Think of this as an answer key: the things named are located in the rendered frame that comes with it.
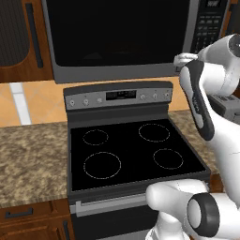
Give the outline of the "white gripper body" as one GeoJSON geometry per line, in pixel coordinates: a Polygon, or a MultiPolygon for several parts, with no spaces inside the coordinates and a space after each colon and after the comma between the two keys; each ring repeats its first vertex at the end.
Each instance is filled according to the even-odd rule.
{"type": "Polygon", "coordinates": [[[185,66],[187,63],[191,62],[192,60],[197,60],[197,59],[198,59],[198,55],[195,53],[182,52],[174,57],[173,64],[176,67],[181,68],[185,66]]]}

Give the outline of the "brown cupboard door dark inset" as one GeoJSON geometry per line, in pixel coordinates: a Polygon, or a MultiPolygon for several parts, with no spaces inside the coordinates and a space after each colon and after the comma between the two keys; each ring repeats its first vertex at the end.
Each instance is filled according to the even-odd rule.
{"type": "Polygon", "coordinates": [[[225,35],[240,34],[240,0],[238,0],[237,4],[230,4],[229,11],[231,16],[225,35]]]}

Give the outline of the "black oven door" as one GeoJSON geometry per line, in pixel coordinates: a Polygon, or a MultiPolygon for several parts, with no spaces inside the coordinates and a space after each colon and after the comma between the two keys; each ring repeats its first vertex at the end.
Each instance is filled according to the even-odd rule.
{"type": "Polygon", "coordinates": [[[147,204],[85,217],[71,214],[75,240],[143,240],[157,219],[158,211],[147,204]]]}

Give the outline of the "brown base cupboard door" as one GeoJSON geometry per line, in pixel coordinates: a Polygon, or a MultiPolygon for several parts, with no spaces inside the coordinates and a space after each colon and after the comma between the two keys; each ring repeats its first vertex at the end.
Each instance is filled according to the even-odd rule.
{"type": "Polygon", "coordinates": [[[75,240],[70,217],[51,217],[0,227],[0,240],[66,240],[63,221],[67,221],[70,240],[75,240]]]}

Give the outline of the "grey toaster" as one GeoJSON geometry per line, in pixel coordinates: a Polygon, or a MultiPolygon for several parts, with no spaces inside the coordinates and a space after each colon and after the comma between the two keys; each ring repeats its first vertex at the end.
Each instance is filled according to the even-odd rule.
{"type": "Polygon", "coordinates": [[[234,95],[221,97],[208,96],[212,109],[220,116],[240,125],[240,99],[234,95]]]}

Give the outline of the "black grey stove with hob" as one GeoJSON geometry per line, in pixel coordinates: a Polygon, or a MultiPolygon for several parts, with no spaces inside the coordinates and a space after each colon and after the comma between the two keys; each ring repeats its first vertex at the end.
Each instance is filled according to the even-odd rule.
{"type": "Polygon", "coordinates": [[[210,169],[168,115],[172,94],[171,82],[65,89],[69,205],[145,194],[157,182],[209,182],[210,169]]]}

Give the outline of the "brown wooden drawer front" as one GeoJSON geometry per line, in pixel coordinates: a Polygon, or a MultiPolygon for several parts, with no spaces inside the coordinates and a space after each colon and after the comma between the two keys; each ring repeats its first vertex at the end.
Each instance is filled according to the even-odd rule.
{"type": "Polygon", "coordinates": [[[41,218],[53,218],[69,214],[68,200],[51,200],[46,202],[36,202],[26,205],[10,206],[8,208],[0,208],[0,224],[7,224],[9,222],[17,222],[21,220],[32,220],[41,218]],[[34,209],[33,215],[25,217],[5,218],[5,213],[19,213],[25,212],[28,208],[34,209]]]}

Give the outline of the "brown wall cupboard door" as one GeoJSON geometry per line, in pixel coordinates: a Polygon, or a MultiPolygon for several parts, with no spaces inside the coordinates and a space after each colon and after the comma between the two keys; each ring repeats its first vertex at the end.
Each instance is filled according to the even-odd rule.
{"type": "Polygon", "coordinates": [[[0,0],[0,83],[53,79],[53,68],[41,0],[0,0]],[[32,3],[43,68],[38,68],[27,18],[32,3]]]}

